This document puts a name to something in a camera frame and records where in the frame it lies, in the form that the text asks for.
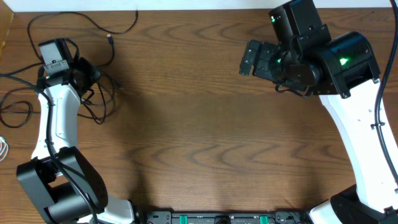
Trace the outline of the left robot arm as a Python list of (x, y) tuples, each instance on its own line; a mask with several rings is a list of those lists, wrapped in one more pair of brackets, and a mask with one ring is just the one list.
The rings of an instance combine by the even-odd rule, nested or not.
[(40, 101), (40, 129), (31, 160), (17, 179), (45, 223), (134, 223), (130, 201), (109, 195), (99, 173), (78, 150), (77, 117), (101, 72), (69, 39), (42, 42), (44, 66), (32, 89)]

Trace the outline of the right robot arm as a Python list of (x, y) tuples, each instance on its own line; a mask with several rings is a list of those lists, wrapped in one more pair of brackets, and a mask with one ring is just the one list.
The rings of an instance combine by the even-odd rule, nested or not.
[(278, 42), (250, 40), (239, 71), (272, 82), (279, 93), (318, 96), (332, 117), (355, 184), (307, 212), (309, 223), (396, 223), (397, 143), (386, 116), (382, 72), (359, 32), (332, 38), (312, 0), (269, 12)]

